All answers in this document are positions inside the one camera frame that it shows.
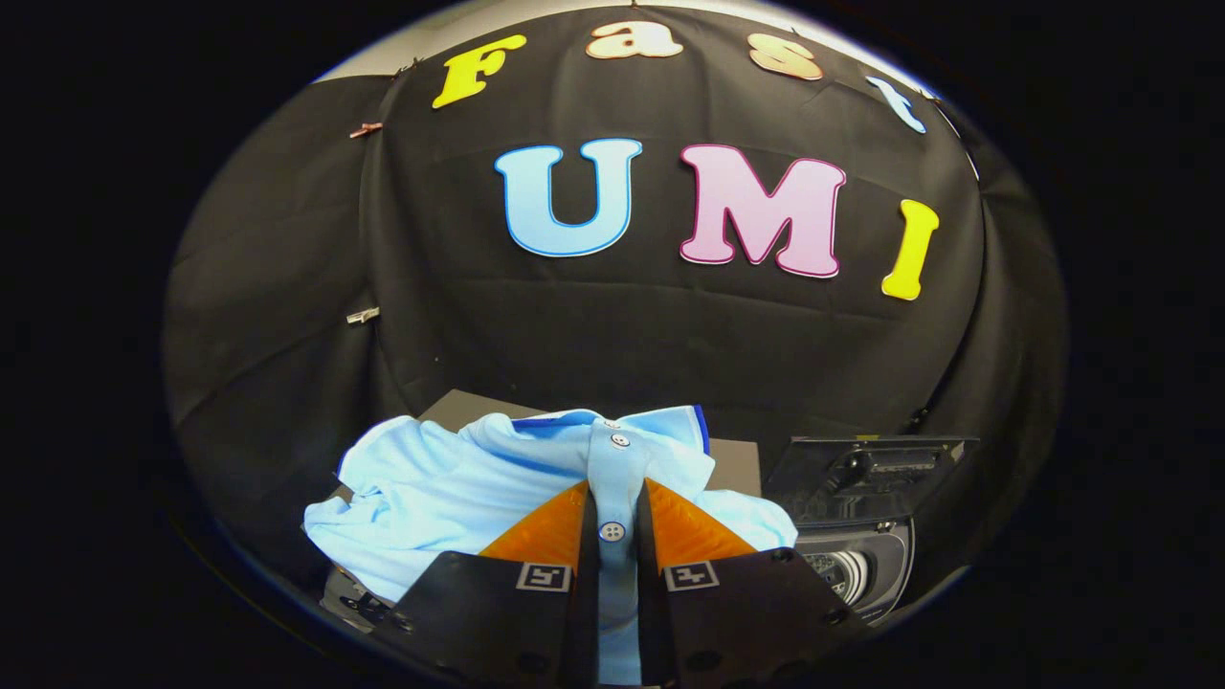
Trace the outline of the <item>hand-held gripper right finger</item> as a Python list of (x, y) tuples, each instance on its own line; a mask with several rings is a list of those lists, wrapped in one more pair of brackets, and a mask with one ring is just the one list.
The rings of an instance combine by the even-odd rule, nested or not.
[(797, 688), (869, 626), (791, 546), (761, 550), (660, 481), (637, 501), (639, 667), (660, 688)]

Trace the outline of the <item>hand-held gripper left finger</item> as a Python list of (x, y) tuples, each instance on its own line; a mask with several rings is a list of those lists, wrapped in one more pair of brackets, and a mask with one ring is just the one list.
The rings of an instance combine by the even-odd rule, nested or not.
[(595, 519), (579, 481), (481, 552), (439, 554), (372, 642), (446, 688), (594, 688)]

